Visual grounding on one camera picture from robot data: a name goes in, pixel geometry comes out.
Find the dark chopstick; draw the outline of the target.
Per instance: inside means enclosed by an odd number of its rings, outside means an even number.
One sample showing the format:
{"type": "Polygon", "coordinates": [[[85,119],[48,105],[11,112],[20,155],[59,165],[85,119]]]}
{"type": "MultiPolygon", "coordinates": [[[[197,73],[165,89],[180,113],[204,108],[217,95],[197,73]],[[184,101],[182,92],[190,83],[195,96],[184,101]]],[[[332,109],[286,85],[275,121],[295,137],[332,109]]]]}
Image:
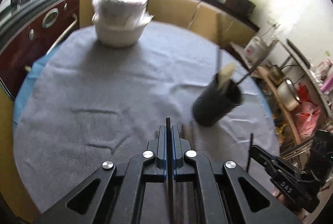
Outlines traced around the dark chopstick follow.
{"type": "Polygon", "coordinates": [[[173,149],[170,118],[166,118],[166,162],[167,162],[167,182],[168,182],[168,202],[169,220],[174,223],[174,203],[173,203],[173,149]]]}

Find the white plastic spoon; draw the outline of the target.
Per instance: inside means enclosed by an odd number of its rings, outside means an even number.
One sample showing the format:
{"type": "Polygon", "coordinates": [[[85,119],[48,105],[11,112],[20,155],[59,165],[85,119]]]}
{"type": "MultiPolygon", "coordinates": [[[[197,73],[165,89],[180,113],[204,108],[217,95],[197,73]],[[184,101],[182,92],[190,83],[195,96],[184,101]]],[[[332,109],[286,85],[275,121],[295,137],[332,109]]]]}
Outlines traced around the white plastic spoon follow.
{"type": "Polygon", "coordinates": [[[224,66],[217,74],[217,89],[224,92],[230,83],[230,79],[236,68],[236,62],[230,62],[224,66]]]}

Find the yellow kitchen cabinets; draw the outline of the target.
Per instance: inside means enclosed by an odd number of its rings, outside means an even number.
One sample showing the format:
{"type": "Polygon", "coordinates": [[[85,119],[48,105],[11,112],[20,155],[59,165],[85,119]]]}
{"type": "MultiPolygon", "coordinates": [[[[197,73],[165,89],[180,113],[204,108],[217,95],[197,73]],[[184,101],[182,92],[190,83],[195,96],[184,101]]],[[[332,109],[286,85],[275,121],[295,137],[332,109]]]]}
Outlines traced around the yellow kitchen cabinets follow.
{"type": "MultiPolygon", "coordinates": [[[[223,47],[231,42],[246,46],[258,32],[249,20],[229,13],[212,0],[148,0],[154,21],[185,28],[223,47]]],[[[92,0],[78,0],[79,26],[91,26],[92,0]]]]}

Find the red plastic bag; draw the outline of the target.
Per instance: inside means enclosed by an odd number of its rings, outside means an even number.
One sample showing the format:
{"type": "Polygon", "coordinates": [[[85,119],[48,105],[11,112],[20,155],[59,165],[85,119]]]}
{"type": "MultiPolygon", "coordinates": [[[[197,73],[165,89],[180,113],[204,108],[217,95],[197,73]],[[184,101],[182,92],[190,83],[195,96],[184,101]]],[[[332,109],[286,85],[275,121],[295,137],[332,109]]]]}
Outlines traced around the red plastic bag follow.
{"type": "Polygon", "coordinates": [[[306,140],[316,129],[321,109],[311,100],[306,85],[299,84],[297,92],[299,94],[300,105],[295,111],[295,125],[300,138],[306,140]]]}

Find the steel pot with lid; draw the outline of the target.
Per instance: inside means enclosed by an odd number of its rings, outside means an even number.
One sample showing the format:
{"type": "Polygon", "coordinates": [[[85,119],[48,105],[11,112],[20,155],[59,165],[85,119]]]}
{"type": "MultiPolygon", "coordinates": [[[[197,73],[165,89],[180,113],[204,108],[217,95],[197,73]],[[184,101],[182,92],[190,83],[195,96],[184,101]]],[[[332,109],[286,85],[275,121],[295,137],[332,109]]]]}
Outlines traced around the steel pot with lid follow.
{"type": "Polygon", "coordinates": [[[294,110],[301,103],[295,86],[289,78],[284,78],[283,82],[277,88],[277,94],[282,105],[288,111],[294,110]]]}

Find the black perforated utensil holder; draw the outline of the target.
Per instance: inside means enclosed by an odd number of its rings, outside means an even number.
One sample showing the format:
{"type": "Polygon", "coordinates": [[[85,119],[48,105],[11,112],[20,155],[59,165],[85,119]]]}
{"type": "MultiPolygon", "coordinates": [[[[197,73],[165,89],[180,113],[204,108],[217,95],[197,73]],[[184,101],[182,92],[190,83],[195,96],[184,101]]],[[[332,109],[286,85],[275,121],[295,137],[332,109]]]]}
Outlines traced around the black perforated utensil holder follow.
{"type": "Polygon", "coordinates": [[[203,92],[194,101],[192,113],[195,121],[205,127],[211,127],[222,117],[242,105],[242,91],[231,79],[227,89],[218,89],[218,76],[204,88],[203,92]]]}

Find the grey tablecloth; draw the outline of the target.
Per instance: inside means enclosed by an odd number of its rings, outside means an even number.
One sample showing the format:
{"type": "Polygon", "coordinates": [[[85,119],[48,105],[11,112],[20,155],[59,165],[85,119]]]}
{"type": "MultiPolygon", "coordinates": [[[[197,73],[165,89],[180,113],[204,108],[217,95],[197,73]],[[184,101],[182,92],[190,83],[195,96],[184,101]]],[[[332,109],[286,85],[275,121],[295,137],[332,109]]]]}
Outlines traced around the grey tablecloth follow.
{"type": "MultiPolygon", "coordinates": [[[[151,22],[125,49],[98,43],[90,26],[72,33],[34,84],[14,136],[21,180],[44,212],[100,167],[143,151],[171,119],[187,125],[192,105],[216,72],[217,45],[183,28],[151,22]]],[[[243,103],[211,128],[199,126],[199,152],[246,166],[249,138],[279,153],[266,99],[251,78],[243,103]]]]}

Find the metal shelf rack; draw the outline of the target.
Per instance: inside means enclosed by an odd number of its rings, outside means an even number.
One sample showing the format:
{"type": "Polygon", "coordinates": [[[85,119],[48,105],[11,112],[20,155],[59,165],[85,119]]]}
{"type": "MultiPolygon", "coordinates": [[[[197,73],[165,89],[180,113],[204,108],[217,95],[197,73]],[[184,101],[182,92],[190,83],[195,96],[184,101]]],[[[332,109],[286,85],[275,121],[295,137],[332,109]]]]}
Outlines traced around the metal shelf rack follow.
{"type": "Polygon", "coordinates": [[[319,84],[317,83],[314,75],[311,72],[310,61],[308,59],[306,59],[306,57],[303,55],[303,53],[300,52],[300,50],[295,46],[295,44],[291,40],[286,39],[286,42],[284,43],[284,42],[281,42],[280,40],[278,41],[278,39],[274,39],[272,41],[271,45],[263,48],[263,52],[260,53],[259,59],[264,60],[269,55],[269,53],[274,49],[274,47],[276,46],[277,43],[280,43],[283,46],[283,48],[289,53],[289,56],[282,63],[281,67],[286,66],[287,62],[291,58],[294,59],[294,61],[296,62],[296,65],[302,69],[304,74],[310,80],[312,87],[314,88],[314,90],[317,94],[317,97],[322,102],[322,106],[324,108],[326,116],[332,119],[332,113],[330,111],[327,101],[324,98],[324,93],[321,92],[321,90],[319,88],[319,84]]]}

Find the white rice cooker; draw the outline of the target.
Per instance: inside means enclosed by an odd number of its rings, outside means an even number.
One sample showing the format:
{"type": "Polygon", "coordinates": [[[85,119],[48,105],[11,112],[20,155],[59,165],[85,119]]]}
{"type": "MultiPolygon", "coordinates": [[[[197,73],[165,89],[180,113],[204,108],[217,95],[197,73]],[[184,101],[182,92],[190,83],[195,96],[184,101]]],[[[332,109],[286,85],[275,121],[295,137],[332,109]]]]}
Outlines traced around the white rice cooker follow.
{"type": "Polygon", "coordinates": [[[247,61],[253,65],[268,49],[268,45],[262,38],[254,36],[244,48],[247,61]]]}

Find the blue cloth under tablecloth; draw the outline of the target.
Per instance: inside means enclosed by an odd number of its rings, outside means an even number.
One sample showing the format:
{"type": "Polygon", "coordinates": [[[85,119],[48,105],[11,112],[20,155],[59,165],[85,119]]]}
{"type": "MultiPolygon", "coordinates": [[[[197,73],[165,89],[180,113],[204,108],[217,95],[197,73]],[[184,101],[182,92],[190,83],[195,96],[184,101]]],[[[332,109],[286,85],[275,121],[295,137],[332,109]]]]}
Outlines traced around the blue cloth under tablecloth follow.
{"type": "Polygon", "coordinates": [[[41,58],[39,58],[37,61],[35,61],[32,65],[31,71],[28,72],[26,78],[24,79],[22,86],[14,101],[14,109],[12,117],[12,131],[14,133],[16,131],[16,127],[20,120],[21,114],[26,106],[28,98],[33,91],[34,84],[36,83],[39,75],[45,68],[48,61],[59,50],[60,47],[61,44],[57,45],[55,48],[52,49],[52,51],[49,54],[44,55],[41,58]]]}

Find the white bowl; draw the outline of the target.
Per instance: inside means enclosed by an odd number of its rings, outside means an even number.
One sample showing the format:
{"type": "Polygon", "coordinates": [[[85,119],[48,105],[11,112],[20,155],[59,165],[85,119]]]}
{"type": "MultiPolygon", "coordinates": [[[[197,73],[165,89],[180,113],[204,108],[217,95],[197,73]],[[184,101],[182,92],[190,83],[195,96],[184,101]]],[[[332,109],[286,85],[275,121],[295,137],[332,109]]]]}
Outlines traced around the white bowl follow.
{"type": "Polygon", "coordinates": [[[109,26],[100,21],[96,14],[92,22],[99,42],[111,48],[127,48],[135,45],[153,16],[144,14],[134,26],[109,26]]]}

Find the dark red oven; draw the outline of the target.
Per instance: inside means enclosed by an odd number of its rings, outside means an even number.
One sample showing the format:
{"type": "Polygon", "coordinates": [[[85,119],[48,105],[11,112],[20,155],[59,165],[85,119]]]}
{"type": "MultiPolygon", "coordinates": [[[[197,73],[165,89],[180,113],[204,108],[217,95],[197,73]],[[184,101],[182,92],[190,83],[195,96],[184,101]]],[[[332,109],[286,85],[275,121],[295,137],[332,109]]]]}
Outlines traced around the dark red oven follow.
{"type": "Polygon", "coordinates": [[[15,99],[28,68],[79,27],[79,0],[60,0],[26,23],[1,50],[1,86],[15,99]]]}

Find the black microwave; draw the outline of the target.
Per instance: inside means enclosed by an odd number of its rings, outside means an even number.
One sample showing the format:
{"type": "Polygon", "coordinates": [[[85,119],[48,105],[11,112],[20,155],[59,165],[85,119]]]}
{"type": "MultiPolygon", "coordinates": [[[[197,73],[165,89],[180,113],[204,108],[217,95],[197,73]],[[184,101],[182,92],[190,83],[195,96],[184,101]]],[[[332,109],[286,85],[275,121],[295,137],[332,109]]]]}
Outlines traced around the black microwave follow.
{"type": "Polygon", "coordinates": [[[249,17],[256,7],[250,0],[225,0],[224,6],[242,17],[249,17]]]}

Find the plastic bag in bowl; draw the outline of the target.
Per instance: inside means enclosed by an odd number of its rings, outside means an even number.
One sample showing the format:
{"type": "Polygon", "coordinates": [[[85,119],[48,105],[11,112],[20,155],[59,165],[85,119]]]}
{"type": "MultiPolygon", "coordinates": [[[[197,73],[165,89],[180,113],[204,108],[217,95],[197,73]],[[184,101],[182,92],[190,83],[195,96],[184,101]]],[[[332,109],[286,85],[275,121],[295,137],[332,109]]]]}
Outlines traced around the plastic bag in bowl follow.
{"type": "Polygon", "coordinates": [[[92,0],[93,24],[107,29],[134,29],[149,24],[153,15],[147,10],[148,0],[92,0]]]}

